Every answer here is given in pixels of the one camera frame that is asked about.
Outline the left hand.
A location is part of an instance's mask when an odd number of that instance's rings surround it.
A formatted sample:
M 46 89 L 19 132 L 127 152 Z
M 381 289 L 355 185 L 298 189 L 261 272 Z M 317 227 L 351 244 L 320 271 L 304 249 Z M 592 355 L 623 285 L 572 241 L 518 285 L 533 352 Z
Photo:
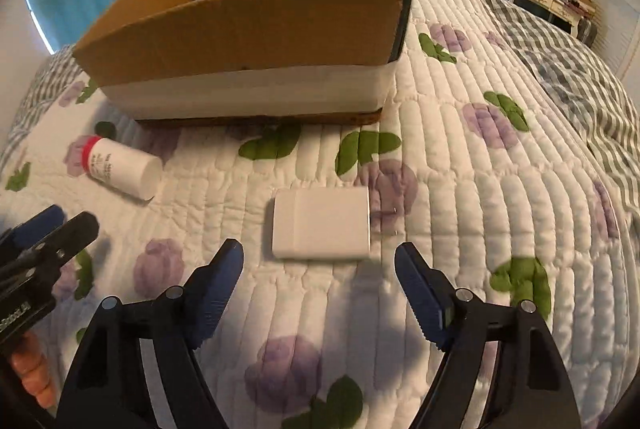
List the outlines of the left hand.
M 54 384 L 49 373 L 47 358 L 40 349 L 33 331 L 26 331 L 9 357 L 10 365 L 20 377 L 25 391 L 34 397 L 43 409 L 55 405 Z

